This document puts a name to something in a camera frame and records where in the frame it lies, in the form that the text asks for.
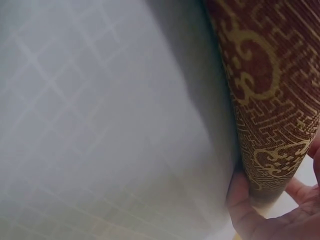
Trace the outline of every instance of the white tiled wall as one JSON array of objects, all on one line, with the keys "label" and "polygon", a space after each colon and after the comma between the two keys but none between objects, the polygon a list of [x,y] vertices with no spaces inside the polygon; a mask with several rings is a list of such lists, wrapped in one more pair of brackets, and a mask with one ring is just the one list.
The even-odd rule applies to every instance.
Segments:
[{"label": "white tiled wall", "polygon": [[238,157],[198,0],[0,1],[0,239],[201,240]]}]

